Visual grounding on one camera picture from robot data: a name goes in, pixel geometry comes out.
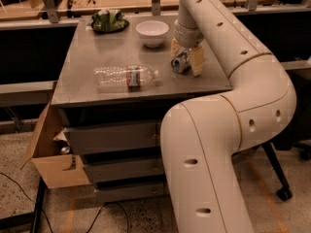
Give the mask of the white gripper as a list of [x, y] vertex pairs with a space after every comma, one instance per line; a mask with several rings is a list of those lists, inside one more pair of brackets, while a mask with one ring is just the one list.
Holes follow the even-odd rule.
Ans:
[[171, 41], [170, 53], [177, 56], [181, 46], [190, 49], [189, 60], [192, 73], [199, 76], [203, 70], [204, 48], [199, 45], [204, 37], [195, 23], [181, 23], [178, 19], [174, 22], [174, 38]]

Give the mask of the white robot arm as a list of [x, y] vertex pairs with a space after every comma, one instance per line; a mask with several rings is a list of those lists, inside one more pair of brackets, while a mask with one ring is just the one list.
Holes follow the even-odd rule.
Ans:
[[202, 35], [232, 89], [183, 101], [165, 115], [160, 147], [179, 233], [254, 233], [234, 153], [274, 138], [291, 121], [294, 86], [273, 53], [220, 0], [180, 0], [174, 36]]

